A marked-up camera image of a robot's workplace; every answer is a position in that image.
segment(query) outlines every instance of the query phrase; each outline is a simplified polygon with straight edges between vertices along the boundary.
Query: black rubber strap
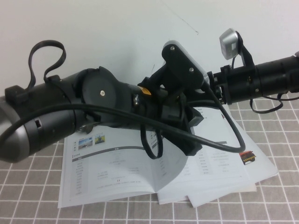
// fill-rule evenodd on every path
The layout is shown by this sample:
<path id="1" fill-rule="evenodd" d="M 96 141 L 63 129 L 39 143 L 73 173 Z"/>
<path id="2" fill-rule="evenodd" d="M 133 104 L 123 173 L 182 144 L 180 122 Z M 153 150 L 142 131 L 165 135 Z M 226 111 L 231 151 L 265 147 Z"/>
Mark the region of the black rubber strap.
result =
<path id="1" fill-rule="evenodd" d="M 281 101 L 282 95 L 283 95 L 282 93 L 277 94 L 277 98 L 275 98 L 280 102 L 280 104 L 277 107 L 274 107 L 274 108 L 266 110 L 266 111 L 257 111 L 255 109 L 253 109 L 253 107 L 252 107 L 253 99 L 250 100 L 249 104 L 254 113 L 259 113 L 259 114 L 271 113 L 271 112 L 279 110 L 280 108 L 282 108 L 284 106 L 283 102 Z"/>
<path id="2" fill-rule="evenodd" d="M 56 69 L 56 68 L 59 68 L 65 61 L 66 59 L 66 52 L 65 52 L 65 49 L 64 49 L 64 46 L 62 43 L 58 42 L 58 41 L 51 41 L 51 40 L 48 40 L 48 41 L 41 41 L 39 43 L 37 43 L 31 50 L 30 52 L 30 55 L 29 55 L 29 59 L 28 59 L 28 65 L 29 65 L 29 69 L 30 69 L 30 74 L 31 74 L 31 80 L 30 80 L 30 83 L 27 87 L 27 90 L 30 90 L 31 88 L 34 87 L 34 85 L 36 84 L 36 77 L 34 75 L 34 72 L 33 72 L 33 69 L 32 69 L 32 56 L 33 54 L 40 48 L 43 48 L 43 47 L 56 47 L 56 48 L 60 48 L 62 50 L 62 55 L 60 57 L 60 59 L 52 66 L 50 66 L 44 73 L 43 75 L 43 79 L 45 82 L 48 81 L 47 79 L 47 74 Z"/>
<path id="3" fill-rule="evenodd" d="M 145 125 L 140 125 L 140 137 L 141 137 L 141 143 L 142 146 L 146 152 L 146 154 L 153 160 L 161 158 L 163 155 L 163 140 L 160 130 L 156 130 L 156 136 L 157 136 L 157 147 L 158 147 L 158 154 L 155 156 L 153 151 L 151 150 L 148 140 L 146 138 L 146 128 Z"/>

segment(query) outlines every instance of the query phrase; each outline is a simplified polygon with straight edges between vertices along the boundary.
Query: white wall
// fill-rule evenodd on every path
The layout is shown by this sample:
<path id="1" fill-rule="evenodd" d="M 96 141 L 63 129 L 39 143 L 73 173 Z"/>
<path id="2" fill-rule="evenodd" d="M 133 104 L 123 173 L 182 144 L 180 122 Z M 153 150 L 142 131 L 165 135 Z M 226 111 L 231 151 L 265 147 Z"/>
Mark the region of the white wall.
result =
<path id="1" fill-rule="evenodd" d="M 178 40 L 206 70 L 228 64 L 219 36 L 239 31 L 256 64 L 299 51 L 298 0 L 7 0 L 0 7 L 0 95 L 29 82 L 28 56 L 39 41 L 54 39 L 67 51 L 51 72 L 66 77 L 104 66 L 137 84 L 163 63 L 161 50 Z M 37 82 L 60 50 L 36 52 Z"/>

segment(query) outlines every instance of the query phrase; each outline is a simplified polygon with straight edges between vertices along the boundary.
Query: gray grid mat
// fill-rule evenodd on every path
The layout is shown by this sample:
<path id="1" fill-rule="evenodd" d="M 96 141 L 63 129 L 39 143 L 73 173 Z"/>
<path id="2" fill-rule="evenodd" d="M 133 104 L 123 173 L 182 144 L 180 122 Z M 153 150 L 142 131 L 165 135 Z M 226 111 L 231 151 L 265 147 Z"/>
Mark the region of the gray grid mat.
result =
<path id="1" fill-rule="evenodd" d="M 276 105 L 257 99 L 257 109 Z M 0 224 L 299 224 L 299 100 L 267 115 L 249 102 L 230 106 L 248 135 L 279 169 L 257 192 L 233 193 L 194 209 L 159 205 L 156 195 L 57 209 L 63 142 L 17 163 L 0 162 Z"/>

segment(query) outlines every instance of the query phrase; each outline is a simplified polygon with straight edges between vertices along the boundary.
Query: black cable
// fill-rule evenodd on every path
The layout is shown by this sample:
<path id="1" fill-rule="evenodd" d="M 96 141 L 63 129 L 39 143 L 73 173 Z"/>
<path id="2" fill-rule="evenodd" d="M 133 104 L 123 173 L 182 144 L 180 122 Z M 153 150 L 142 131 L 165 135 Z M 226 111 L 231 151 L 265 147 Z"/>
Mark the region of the black cable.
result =
<path id="1" fill-rule="evenodd" d="M 36 77 L 34 75 L 34 72 L 33 72 L 33 69 L 32 69 L 32 57 L 33 57 L 33 54 L 40 48 L 43 48 L 43 47 L 57 47 L 57 48 L 60 48 L 62 50 L 62 55 L 60 56 L 59 60 L 52 66 L 50 66 L 49 68 L 47 68 L 47 70 L 45 71 L 44 75 L 43 75 L 43 79 L 45 82 L 48 81 L 47 79 L 47 74 L 60 67 L 65 59 L 66 59 L 66 51 L 64 49 L 64 46 L 62 43 L 58 42 L 58 41 L 51 41 L 51 40 L 48 40 L 48 41 L 41 41 L 39 43 L 37 43 L 33 48 L 32 50 L 30 51 L 30 54 L 29 54 L 29 59 L 28 59 L 28 65 L 29 65 L 29 69 L 30 69 L 30 82 L 29 82 L 29 85 L 27 87 L 27 90 L 30 90 L 31 88 L 34 87 L 34 85 L 36 84 Z"/>
<path id="2" fill-rule="evenodd" d="M 278 111 L 279 109 L 281 109 L 281 108 L 284 106 L 284 103 L 283 103 L 282 100 L 281 100 L 281 97 L 282 97 L 283 94 L 284 94 L 284 93 L 277 94 L 277 99 L 279 100 L 280 104 L 279 104 L 278 106 L 276 106 L 276 107 L 274 107 L 274 108 L 271 108 L 271 109 L 269 109 L 269 110 L 266 110 L 266 111 L 258 111 L 258 110 L 253 109 L 253 106 L 252 106 L 252 104 L 253 104 L 253 99 L 250 99 L 250 101 L 249 101 L 249 105 L 250 105 L 250 107 L 251 107 L 251 109 L 252 109 L 252 111 L 253 111 L 254 113 L 267 114 L 267 113 L 271 113 L 271 112 L 274 112 L 274 111 Z"/>
<path id="3" fill-rule="evenodd" d="M 244 144 L 244 141 L 243 141 L 240 133 L 238 132 L 237 128 L 235 127 L 235 125 L 233 123 L 233 121 L 230 119 L 229 115 L 227 114 L 227 112 L 225 111 L 223 106 L 220 103 L 219 103 L 219 105 L 220 105 L 220 109 L 221 109 L 222 113 L 224 114 L 224 116 L 226 116 L 229 124 L 233 128 L 233 130 L 234 130 L 234 132 L 235 132 L 235 134 L 236 134 L 236 136 L 237 136 L 237 138 L 240 142 L 240 147 L 225 146 L 223 144 L 219 144 L 217 142 L 214 142 L 214 141 L 211 141 L 211 140 L 208 140 L 208 139 L 204 139 L 202 137 L 199 137 L 199 136 L 196 136 L 196 135 L 193 135 L 193 134 L 189 134 L 188 132 L 182 131 L 178 128 L 171 127 L 171 126 L 166 125 L 164 123 L 158 122 L 158 121 L 153 120 L 153 119 L 145 118 L 145 117 L 142 117 L 140 115 L 124 112 L 124 111 L 121 111 L 121 110 L 116 110 L 116 109 L 113 109 L 113 108 L 108 108 L 108 107 L 103 107 L 103 106 L 95 106 L 95 105 L 85 105 L 85 104 L 70 104 L 70 105 L 49 106 L 49 107 L 45 107 L 41 110 L 38 110 L 36 112 L 33 112 L 33 113 L 21 118 L 17 122 L 13 123 L 8 129 L 6 129 L 2 133 L 2 135 L 0 136 L 0 145 L 4 144 L 5 140 L 9 136 L 11 136 L 19 127 L 21 127 L 22 125 L 26 124 L 27 122 L 31 121 L 34 118 L 37 118 L 39 116 L 42 116 L 42 115 L 45 115 L 45 114 L 48 114 L 48 113 L 51 113 L 51 112 L 57 112 L 57 111 L 83 110 L 85 112 L 109 113 L 109 114 L 114 115 L 114 116 L 120 116 L 120 117 L 123 117 L 123 118 L 134 120 L 135 122 L 138 122 L 140 124 L 151 126 L 154 129 L 158 129 L 158 130 L 161 130 L 161 131 L 164 131 L 164 132 L 171 133 L 172 135 L 174 135 L 178 138 L 189 140 L 189 141 L 197 141 L 198 143 L 200 143 L 202 145 L 210 146 L 210 147 L 213 147 L 213 148 L 216 148 L 216 149 L 219 149 L 219 150 L 223 150 L 223 151 L 227 151 L 227 152 L 233 152 L 233 153 L 243 152 L 244 149 L 245 149 L 245 144 Z"/>
<path id="4" fill-rule="evenodd" d="M 229 114 L 227 113 L 227 111 L 224 109 L 224 107 L 222 106 L 222 104 L 219 102 L 218 98 L 216 97 L 216 95 L 214 94 L 214 92 L 211 90 L 210 85 L 206 82 L 204 82 L 203 84 L 203 88 L 204 88 L 204 92 L 206 92 L 207 94 L 209 94 L 213 101 L 215 102 L 215 104 L 218 106 L 218 108 L 220 109 L 220 111 L 222 112 L 223 116 L 226 118 L 226 120 L 228 121 L 230 127 L 232 128 L 232 130 L 235 133 L 235 136 L 237 137 L 240 147 L 238 148 L 240 152 L 243 152 L 245 150 L 245 142 L 238 130 L 238 128 L 235 126 L 234 122 L 232 121 L 232 119 L 230 118 Z"/>
<path id="5" fill-rule="evenodd" d="M 264 97 L 266 99 L 271 99 L 271 100 L 277 100 L 277 101 L 292 101 L 292 100 L 297 100 L 299 97 L 294 97 L 294 98 L 289 98 L 289 99 L 278 99 L 278 98 L 272 98 L 272 97 Z"/>
<path id="6" fill-rule="evenodd" d="M 158 153 L 157 156 L 153 153 L 151 150 L 148 140 L 146 138 L 146 128 L 145 125 L 140 125 L 140 138 L 142 146 L 146 152 L 146 154 L 153 160 L 161 158 L 163 155 L 163 139 L 161 136 L 161 131 L 156 130 L 156 137 L 157 137 L 157 147 L 158 147 Z"/>
<path id="7" fill-rule="evenodd" d="M 235 57 L 233 57 L 233 61 L 232 61 L 232 69 L 234 69 L 234 64 L 235 64 Z"/>

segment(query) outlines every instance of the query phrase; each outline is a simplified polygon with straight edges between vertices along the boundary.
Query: paper sheet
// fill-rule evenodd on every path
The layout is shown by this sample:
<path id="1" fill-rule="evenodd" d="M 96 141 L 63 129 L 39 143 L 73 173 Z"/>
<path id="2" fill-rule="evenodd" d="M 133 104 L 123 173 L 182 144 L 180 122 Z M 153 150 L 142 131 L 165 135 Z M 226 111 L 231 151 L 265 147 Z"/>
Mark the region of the paper sheet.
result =
<path id="1" fill-rule="evenodd" d="M 225 120 L 218 110 L 197 109 L 205 119 L 194 128 L 196 135 L 223 144 L 236 144 L 237 139 L 231 137 Z M 244 186 L 244 183 L 248 185 L 251 181 L 239 154 L 203 146 L 195 156 L 188 158 L 182 173 L 158 192 L 158 199 L 160 203 L 165 203 L 172 198 L 182 198 L 190 192 L 219 189 L 219 186 L 228 187 L 237 184 Z"/>
<path id="2" fill-rule="evenodd" d="M 155 149 L 155 138 L 148 137 Z M 64 141 L 59 207 L 155 193 L 183 169 L 187 157 L 167 139 L 164 156 L 150 159 L 140 132 L 97 126 Z"/>

